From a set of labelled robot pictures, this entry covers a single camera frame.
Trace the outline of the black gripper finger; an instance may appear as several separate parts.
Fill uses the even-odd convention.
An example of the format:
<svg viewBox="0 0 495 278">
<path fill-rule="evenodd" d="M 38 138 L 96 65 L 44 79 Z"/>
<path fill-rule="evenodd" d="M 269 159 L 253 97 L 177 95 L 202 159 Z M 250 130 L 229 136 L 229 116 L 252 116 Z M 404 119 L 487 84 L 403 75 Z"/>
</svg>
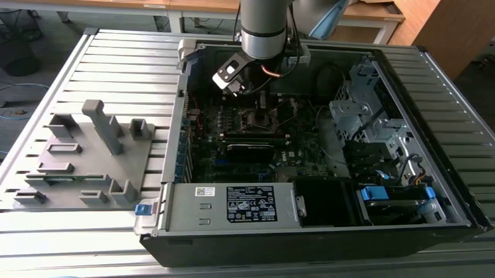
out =
<svg viewBox="0 0 495 278">
<path fill-rule="evenodd" d="M 265 112 L 269 109 L 269 92 L 261 90 L 256 94 L 256 110 Z"/>
</svg>

